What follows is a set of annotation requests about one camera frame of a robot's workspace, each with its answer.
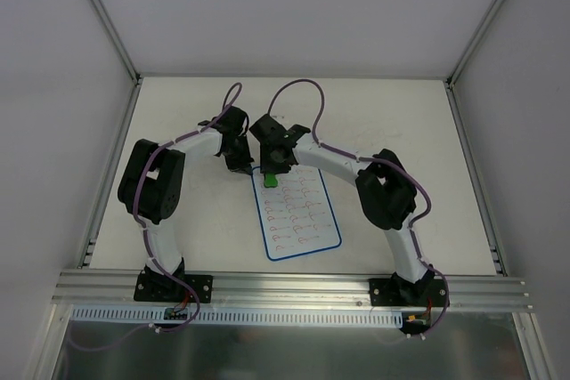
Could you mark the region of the green black eraser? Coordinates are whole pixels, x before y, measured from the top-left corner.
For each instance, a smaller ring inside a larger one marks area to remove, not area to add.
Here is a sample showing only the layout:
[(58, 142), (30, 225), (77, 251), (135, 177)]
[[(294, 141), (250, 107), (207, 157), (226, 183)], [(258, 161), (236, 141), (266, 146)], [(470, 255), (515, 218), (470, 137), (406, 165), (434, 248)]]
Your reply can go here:
[(278, 178), (276, 174), (264, 173), (263, 186), (267, 189), (277, 188), (279, 185)]

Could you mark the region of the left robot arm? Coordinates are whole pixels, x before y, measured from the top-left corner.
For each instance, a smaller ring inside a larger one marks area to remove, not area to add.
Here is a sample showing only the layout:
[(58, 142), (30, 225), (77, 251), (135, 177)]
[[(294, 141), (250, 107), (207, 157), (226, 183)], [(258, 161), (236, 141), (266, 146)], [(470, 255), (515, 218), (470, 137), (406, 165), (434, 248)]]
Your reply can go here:
[(232, 173), (253, 174), (246, 131), (248, 114), (226, 107), (220, 116), (160, 145), (141, 139), (133, 147), (118, 186), (118, 200), (141, 226), (148, 259), (144, 272), (156, 277), (154, 289), (167, 301), (185, 290), (183, 256), (175, 240), (174, 214), (182, 192), (184, 170), (208, 157), (224, 158)]

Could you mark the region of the blue framed whiteboard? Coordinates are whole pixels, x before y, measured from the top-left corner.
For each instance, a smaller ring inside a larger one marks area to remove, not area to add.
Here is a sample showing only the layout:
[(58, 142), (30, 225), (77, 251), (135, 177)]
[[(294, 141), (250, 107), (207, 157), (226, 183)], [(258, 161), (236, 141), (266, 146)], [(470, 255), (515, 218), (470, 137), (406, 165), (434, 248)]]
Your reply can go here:
[(340, 247), (342, 235), (322, 172), (292, 166), (277, 178), (278, 187), (267, 189), (260, 167), (253, 168), (253, 192), (267, 258), (279, 262)]

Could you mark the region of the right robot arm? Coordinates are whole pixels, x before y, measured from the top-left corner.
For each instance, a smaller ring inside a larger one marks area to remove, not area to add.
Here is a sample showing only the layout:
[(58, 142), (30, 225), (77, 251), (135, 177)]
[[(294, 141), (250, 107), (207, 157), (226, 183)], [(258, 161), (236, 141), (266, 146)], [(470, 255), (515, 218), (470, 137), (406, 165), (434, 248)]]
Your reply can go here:
[(435, 273), (423, 260), (412, 230), (419, 185), (397, 155), (384, 149), (361, 158), (317, 140), (302, 125), (287, 129), (270, 115), (261, 116), (250, 132), (260, 144), (261, 170), (285, 174), (292, 166), (310, 166), (355, 186), (364, 216), (382, 229), (395, 260), (390, 289), (409, 305), (428, 298)]

